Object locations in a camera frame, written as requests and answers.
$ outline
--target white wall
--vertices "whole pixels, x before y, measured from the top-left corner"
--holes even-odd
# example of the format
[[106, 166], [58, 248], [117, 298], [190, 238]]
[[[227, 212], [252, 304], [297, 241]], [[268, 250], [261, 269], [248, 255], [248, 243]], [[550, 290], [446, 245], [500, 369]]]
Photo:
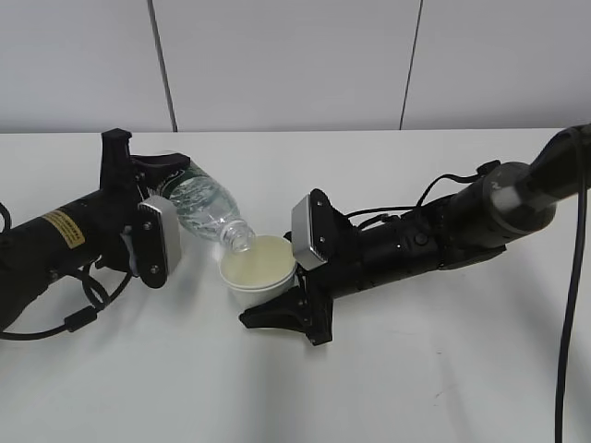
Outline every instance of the white wall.
[[3, 0], [0, 132], [170, 131], [145, 0]]
[[405, 129], [591, 122], [589, 0], [425, 0]]
[[156, 0], [179, 130], [395, 129], [417, 0]]
[[[5, 0], [0, 132], [170, 131], [149, 0]], [[154, 0], [179, 130], [395, 129], [421, 0]], [[404, 129], [591, 121], [591, 2], [424, 0]]]

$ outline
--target screw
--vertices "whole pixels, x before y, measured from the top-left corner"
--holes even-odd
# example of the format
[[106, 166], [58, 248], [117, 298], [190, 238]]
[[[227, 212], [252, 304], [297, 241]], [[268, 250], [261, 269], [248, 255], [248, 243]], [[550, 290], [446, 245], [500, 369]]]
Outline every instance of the screw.
[[419, 246], [424, 246], [428, 243], [428, 237], [424, 233], [415, 235], [415, 243]]

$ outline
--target bottle neck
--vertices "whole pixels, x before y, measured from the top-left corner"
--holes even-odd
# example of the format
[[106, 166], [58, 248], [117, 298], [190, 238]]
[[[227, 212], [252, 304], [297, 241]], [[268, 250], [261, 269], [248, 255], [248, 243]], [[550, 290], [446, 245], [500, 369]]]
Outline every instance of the bottle neck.
[[220, 233], [220, 243], [235, 254], [248, 251], [254, 239], [255, 233], [244, 220], [230, 221]]

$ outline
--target label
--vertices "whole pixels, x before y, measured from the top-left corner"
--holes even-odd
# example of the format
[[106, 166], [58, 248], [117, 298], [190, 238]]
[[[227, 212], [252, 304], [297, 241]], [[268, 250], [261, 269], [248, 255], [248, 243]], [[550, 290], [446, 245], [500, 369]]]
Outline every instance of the label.
[[209, 177], [209, 175], [199, 168], [194, 162], [191, 162], [185, 170], [177, 171], [169, 175], [166, 180], [159, 186], [158, 194], [164, 198], [170, 198], [175, 188], [186, 180], [196, 177]]
[[52, 210], [48, 214], [43, 215], [42, 218], [46, 219], [62, 234], [62, 237], [66, 240], [67, 247], [70, 249], [84, 245], [84, 242], [86, 242], [84, 234], [78, 228], [78, 225], [61, 210]]

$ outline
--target yellow warning label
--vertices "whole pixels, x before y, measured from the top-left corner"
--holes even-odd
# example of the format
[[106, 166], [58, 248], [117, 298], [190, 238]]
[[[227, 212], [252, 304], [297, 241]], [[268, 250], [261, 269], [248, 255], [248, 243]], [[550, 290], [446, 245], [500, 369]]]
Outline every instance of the yellow warning label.
[[78, 228], [78, 225], [61, 210], [52, 210], [48, 214], [43, 215], [43, 218], [62, 234], [62, 237], [66, 240], [67, 247], [70, 249], [84, 245], [84, 242], [86, 242], [84, 234]]

